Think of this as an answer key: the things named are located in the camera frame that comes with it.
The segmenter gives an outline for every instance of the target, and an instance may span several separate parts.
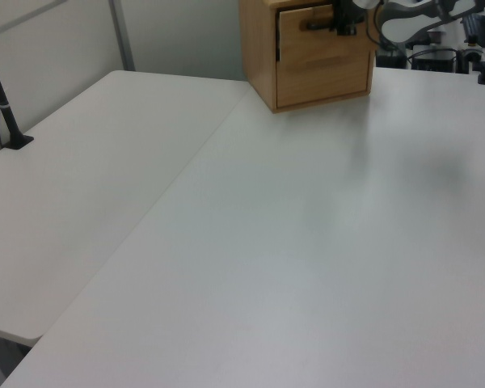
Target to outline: white wall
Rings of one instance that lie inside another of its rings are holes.
[[[0,34],[0,79],[22,131],[121,69],[108,0],[68,0]]]
[[[238,0],[122,0],[137,71],[244,79]]]

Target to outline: drawer front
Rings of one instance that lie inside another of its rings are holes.
[[[351,57],[375,48],[366,36],[365,23],[358,23],[354,36],[338,36],[328,28],[311,31],[308,23],[331,23],[332,6],[314,6],[279,14],[279,61],[288,68],[322,65],[337,57]]]
[[[366,36],[365,23],[357,24],[355,36],[307,29],[308,23],[330,23],[332,17],[332,6],[279,14],[278,108],[367,91],[375,48]]]
[[[308,70],[288,69],[277,62],[277,107],[367,91],[370,55],[336,58],[330,65]]]

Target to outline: white table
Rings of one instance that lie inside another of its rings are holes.
[[[485,86],[372,90],[248,91],[3,387],[484,388]]]
[[[33,345],[248,90],[114,72],[0,152],[0,336]]]

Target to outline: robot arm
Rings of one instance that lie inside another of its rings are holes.
[[[342,0],[347,13],[376,7],[379,0]],[[377,18],[381,34],[392,42],[406,42],[442,24],[481,11],[485,0],[389,0]]]

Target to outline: wooden drawer unit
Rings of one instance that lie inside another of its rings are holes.
[[[365,23],[353,36],[308,28],[334,19],[324,1],[239,0],[239,14],[244,72],[273,112],[370,92],[375,47]]]

